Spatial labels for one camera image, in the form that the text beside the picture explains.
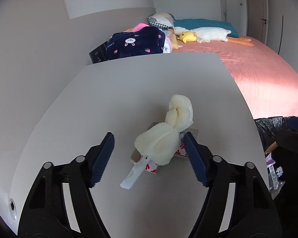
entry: white plastic handle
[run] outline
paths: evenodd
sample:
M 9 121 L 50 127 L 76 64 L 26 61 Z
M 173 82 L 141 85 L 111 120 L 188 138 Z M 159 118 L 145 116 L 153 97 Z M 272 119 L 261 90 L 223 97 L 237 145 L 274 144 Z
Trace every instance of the white plastic handle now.
M 137 163 L 135 163 L 134 167 L 131 169 L 130 173 L 127 175 L 127 177 L 122 181 L 120 184 L 120 187 L 125 189 L 130 189 L 138 177 L 142 174 L 142 172 L 145 170 L 146 165 L 150 161 L 149 157 L 143 156 Z

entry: yellow duck plush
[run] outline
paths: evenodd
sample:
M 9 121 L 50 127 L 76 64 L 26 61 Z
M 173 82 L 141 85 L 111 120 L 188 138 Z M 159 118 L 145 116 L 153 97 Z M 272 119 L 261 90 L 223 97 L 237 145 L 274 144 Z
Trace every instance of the yellow duck plush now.
M 190 31 L 182 32 L 179 38 L 183 43 L 186 42 L 195 42 L 196 41 L 196 33 L 192 33 Z

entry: bed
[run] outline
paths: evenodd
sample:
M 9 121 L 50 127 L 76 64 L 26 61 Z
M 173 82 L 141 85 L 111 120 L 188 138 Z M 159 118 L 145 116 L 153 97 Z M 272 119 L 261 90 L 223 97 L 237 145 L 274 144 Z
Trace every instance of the bed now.
M 254 119 L 298 116 L 298 74 L 269 47 L 255 39 L 251 42 L 253 47 L 222 41 L 179 42 L 183 47 L 172 52 L 216 53 L 242 92 Z

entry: pink blanket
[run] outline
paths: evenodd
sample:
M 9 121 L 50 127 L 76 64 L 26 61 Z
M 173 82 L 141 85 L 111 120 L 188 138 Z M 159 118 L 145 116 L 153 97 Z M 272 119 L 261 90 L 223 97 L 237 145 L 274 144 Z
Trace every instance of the pink blanket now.
M 179 43 L 183 47 L 173 52 L 216 53 L 238 85 L 254 119 L 298 116 L 298 74 L 269 47 L 255 39 L 251 42 L 254 47 L 222 41 Z

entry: gray table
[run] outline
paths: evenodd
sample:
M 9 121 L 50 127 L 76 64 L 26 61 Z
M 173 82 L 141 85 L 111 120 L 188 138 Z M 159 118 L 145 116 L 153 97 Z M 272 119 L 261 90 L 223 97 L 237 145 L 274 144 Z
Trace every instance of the gray table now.
M 173 158 L 157 175 L 144 172 L 131 190 L 119 186 L 132 168 L 134 140 L 154 121 L 164 121 L 173 94 L 193 106 L 197 141 L 228 162 L 255 163 L 268 183 L 265 157 L 247 104 L 215 54 L 148 55 L 86 66 L 37 124 L 19 160 L 10 197 L 17 220 L 43 163 L 70 162 L 115 135 L 115 149 L 102 181 L 92 190 L 95 205 L 115 238 L 187 237 L 207 189 L 189 160 Z M 222 229 L 228 224 L 233 197 Z

